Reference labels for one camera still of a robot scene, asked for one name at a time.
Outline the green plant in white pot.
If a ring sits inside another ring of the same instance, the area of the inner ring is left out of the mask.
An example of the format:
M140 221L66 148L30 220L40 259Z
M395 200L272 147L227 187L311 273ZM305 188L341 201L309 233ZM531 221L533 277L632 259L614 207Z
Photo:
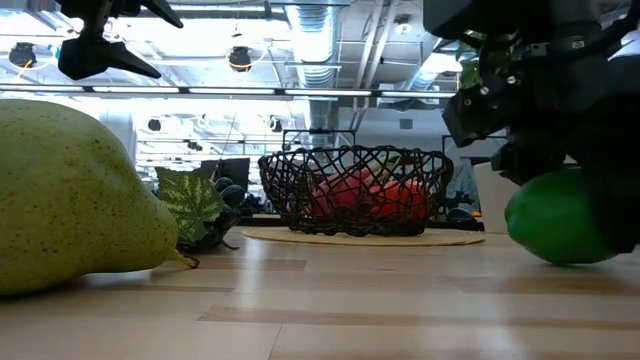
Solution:
M484 75L496 73L506 65L511 60L512 46L507 44L510 40L510 35L487 36L477 31L465 31L456 53L456 59L462 66L457 89L480 85ZM474 166L474 177L485 231L506 234L504 210L518 186L494 171L491 159L482 160Z

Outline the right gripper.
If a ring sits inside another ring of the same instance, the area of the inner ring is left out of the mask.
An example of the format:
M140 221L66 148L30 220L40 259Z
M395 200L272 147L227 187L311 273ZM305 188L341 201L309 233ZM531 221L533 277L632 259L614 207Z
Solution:
M449 101L443 118L459 147L506 129L511 143L491 168L522 186L598 149L640 143L640 19L449 19L442 36L477 49L475 83ZM640 167L584 165L605 245L618 254L640 243Z

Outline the black computer monitor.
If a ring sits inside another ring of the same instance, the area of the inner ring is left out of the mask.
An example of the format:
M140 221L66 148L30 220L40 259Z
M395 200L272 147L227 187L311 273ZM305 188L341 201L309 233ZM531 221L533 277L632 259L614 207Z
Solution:
M244 190L249 185L249 158L205 160L201 162L200 170L210 179L217 192L221 193L226 187L239 185Z

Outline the green lime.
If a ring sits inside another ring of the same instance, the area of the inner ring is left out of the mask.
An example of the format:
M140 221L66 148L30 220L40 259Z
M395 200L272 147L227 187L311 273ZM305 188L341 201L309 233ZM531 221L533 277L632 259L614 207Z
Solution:
M538 176L508 201L509 237L554 265L594 264L618 255L602 238L583 177L577 167Z

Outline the black grapes with leaf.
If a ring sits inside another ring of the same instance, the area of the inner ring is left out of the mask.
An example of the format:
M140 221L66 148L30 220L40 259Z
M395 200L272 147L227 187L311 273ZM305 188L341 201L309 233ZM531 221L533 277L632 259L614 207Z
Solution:
M178 224L177 248L204 253L223 246L237 250L225 236L240 220L246 190L227 177L212 180L201 169L177 171L156 167L156 196Z

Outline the green pear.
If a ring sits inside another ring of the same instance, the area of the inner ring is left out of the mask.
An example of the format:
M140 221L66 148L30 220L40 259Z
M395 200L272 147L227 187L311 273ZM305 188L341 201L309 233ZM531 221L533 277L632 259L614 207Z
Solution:
M198 267L178 239L174 216L103 123L62 104L0 99L0 298L171 258Z

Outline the large smooth silver duct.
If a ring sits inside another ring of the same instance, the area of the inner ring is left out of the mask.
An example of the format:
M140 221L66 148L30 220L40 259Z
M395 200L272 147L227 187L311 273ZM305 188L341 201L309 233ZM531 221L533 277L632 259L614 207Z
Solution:
M462 71L462 65L454 55L431 53L416 72L402 85L406 91L433 91L433 84L440 75L453 76Z

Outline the long ceiling light bar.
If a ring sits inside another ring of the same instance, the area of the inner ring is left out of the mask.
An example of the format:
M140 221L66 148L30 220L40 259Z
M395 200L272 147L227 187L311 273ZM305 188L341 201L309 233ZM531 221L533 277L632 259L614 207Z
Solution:
M36 93L91 93L122 94L127 96L177 96L206 95L222 97L239 96L302 96L302 97L377 97L448 99L454 92L440 91L392 91L392 90L340 90L318 88L230 88L230 87L180 87L180 86L96 86L96 85L43 85L0 83L0 91Z

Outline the round woven straw mat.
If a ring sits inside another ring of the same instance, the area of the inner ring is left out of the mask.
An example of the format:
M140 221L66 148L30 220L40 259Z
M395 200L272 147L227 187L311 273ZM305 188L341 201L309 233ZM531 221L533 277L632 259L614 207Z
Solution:
M333 236L324 234L305 234L292 231L287 227L253 227L242 230L249 238L266 241L332 245L332 246L370 246L370 247L431 247L461 246L478 244L485 240L485 234L479 231L427 228L416 236L380 236L366 235L355 237L346 233Z

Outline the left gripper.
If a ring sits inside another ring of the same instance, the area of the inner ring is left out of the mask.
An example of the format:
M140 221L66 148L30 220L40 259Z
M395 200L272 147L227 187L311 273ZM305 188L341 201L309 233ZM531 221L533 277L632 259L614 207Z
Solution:
M68 18L82 20L79 38L62 43L58 69L72 80L82 80L116 68L159 79L161 74L149 63L131 53L122 42L109 42L101 37L110 17L136 16L141 5L176 28L183 28L180 17L166 0L55 0Z

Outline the silver ribbed ventilation duct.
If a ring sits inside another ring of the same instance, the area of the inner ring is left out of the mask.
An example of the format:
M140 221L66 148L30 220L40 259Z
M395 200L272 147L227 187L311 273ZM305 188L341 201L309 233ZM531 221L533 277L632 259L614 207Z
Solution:
M322 5L285 7L292 29L294 59L298 63L298 83L304 89L335 88L337 68L325 66L336 59L339 9ZM337 104L329 100L309 100L309 130L333 130L337 124ZM309 134L313 148L333 147L334 134Z

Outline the pink dragon fruit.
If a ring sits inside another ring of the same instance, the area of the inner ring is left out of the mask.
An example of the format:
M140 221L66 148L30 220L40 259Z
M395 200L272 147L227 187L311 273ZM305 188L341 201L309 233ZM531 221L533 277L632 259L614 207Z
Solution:
M403 156L392 153L331 175L312 192L312 202L305 213L329 216L340 209L354 208L360 201L371 201L402 161Z

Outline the black round ceiling lamp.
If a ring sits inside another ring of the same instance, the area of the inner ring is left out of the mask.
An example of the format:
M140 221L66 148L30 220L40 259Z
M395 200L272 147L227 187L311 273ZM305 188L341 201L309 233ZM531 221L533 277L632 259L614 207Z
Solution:
M33 43L17 42L9 51L9 62L19 68L33 67L37 63L33 47Z
M228 55L228 64L236 72L248 72L251 63L248 47L235 46Z

